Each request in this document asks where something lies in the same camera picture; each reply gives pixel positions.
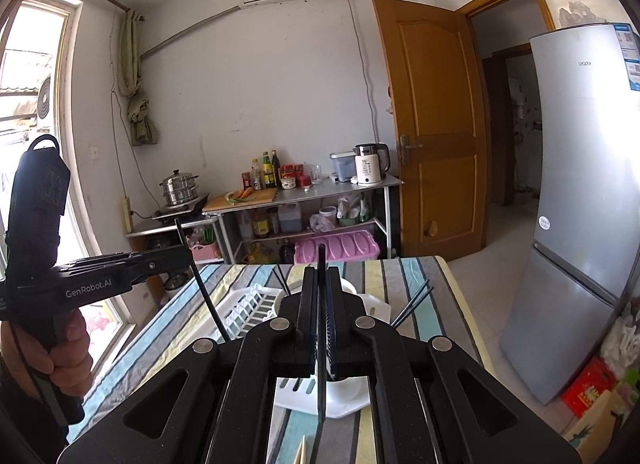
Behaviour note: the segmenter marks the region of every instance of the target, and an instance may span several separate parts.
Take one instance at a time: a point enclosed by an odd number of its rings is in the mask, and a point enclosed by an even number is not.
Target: wooden door
[[[491,202],[501,206],[513,204],[513,174],[516,165],[513,138],[513,111],[509,92],[509,75],[504,56],[482,60],[484,86],[489,100],[491,130]]]
[[[487,140],[466,17],[399,0],[373,5],[401,150],[402,254],[474,253],[484,243]],[[400,148],[403,136],[413,149]]]

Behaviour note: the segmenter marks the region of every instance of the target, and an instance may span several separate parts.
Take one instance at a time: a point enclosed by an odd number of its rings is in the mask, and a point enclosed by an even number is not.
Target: refrigerator label
[[[625,59],[626,73],[629,78],[631,90],[640,91],[640,54],[638,54],[638,41],[629,24],[613,24],[618,36],[618,43]]]

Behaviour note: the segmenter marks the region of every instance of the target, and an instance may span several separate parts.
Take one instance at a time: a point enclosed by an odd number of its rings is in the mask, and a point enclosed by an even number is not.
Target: pink box lid
[[[318,257],[318,244],[326,246],[327,262],[376,260],[380,254],[380,247],[369,231],[349,231],[297,241],[295,263],[315,262]]]

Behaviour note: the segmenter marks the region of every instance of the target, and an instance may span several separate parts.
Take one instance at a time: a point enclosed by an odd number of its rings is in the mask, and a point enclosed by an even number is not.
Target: striped tablecloth
[[[426,277],[434,286],[415,314],[398,331],[409,337],[428,340],[444,334],[465,349],[476,361],[494,373],[482,338],[469,307],[440,257],[405,258],[369,262],[333,263],[343,278],[359,293],[374,295],[391,305],[395,317]],[[280,287],[273,265],[207,266],[201,276],[213,303],[219,303],[230,290],[252,284]],[[282,266],[287,282],[300,281],[305,264]],[[166,365],[180,351],[182,341],[208,315],[195,282],[187,285],[116,359],[84,402],[84,421],[71,427],[71,442],[113,410],[139,386]],[[303,436],[307,447],[313,443],[317,417],[274,407],[267,462],[293,462]],[[327,419],[324,425],[320,464],[375,462],[371,411],[369,407],[340,419]]]

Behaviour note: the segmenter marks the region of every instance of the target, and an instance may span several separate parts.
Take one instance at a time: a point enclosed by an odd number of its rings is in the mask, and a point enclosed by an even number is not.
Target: green curtain
[[[129,99],[127,118],[131,123],[132,145],[155,145],[158,130],[148,116],[149,100],[142,89],[140,73],[141,15],[129,10],[120,23],[120,47],[118,48],[118,89]]]

